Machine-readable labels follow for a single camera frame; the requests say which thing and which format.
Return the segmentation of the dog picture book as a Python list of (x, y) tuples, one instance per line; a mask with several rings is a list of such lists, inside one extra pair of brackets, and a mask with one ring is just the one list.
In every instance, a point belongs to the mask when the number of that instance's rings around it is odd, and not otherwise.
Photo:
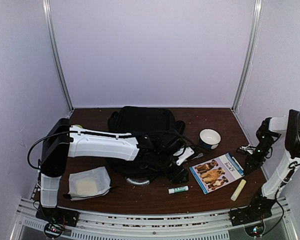
[(189, 170), (205, 195), (245, 176), (244, 169), (230, 152), (191, 166)]

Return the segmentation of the black student backpack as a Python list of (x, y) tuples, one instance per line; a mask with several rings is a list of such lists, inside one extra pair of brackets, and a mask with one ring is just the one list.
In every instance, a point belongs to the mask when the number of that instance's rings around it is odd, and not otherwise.
[(151, 172), (150, 157), (154, 150), (150, 136), (180, 136), (186, 124), (176, 120), (173, 113), (165, 108), (125, 106), (112, 113), (107, 121), (112, 133), (131, 133), (137, 140), (138, 154), (133, 161), (106, 158), (108, 166), (127, 178), (147, 178), (153, 181), (166, 172)]

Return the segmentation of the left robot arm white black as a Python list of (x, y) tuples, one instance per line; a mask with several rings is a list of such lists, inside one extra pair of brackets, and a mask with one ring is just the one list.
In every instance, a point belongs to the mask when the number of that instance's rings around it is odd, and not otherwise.
[(48, 135), (37, 140), (28, 150), (42, 144), (41, 159), (35, 169), (40, 175), (40, 205), (42, 213), (51, 222), (62, 218), (58, 205), (60, 180), (65, 173), (68, 158), (96, 157), (115, 160), (120, 169), (136, 168), (142, 177), (149, 171), (157, 177), (166, 176), (175, 184), (189, 180), (189, 172), (178, 163), (175, 154), (185, 148), (186, 138), (175, 130), (113, 133), (70, 125), (61, 118)]

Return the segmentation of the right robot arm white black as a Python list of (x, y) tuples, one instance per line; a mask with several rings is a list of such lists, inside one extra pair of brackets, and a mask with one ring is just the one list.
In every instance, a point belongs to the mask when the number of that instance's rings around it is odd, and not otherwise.
[(257, 146), (245, 158), (244, 173), (260, 168), (269, 158), (273, 145), (282, 136), (284, 152), (271, 177), (253, 195), (244, 212), (249, 220), (256, 221), (269, 213), (283, 188), (300, 167), (300, 111), (291, 109), (288, 115), (264, 119), (256, 131)]

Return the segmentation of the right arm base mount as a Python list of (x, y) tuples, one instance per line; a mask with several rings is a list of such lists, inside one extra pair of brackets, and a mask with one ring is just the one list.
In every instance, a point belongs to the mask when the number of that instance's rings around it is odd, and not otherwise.
[(269, 218), (272, 216), (272, 212), (258, 212), (252, 211), (247, 207), (235, 208), (229, 211), (229, 217), (232, 226), (246, 225), (257, 221), (262, 221), (263, 218)]

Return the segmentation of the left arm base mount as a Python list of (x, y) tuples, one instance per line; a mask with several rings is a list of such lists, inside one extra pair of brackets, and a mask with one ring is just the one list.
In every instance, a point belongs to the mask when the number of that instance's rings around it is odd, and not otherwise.
[(76, 227), (80, 213), (75, 210), (55, 208), (40, 208), (36, 212), (36, 218), (62, 226)]

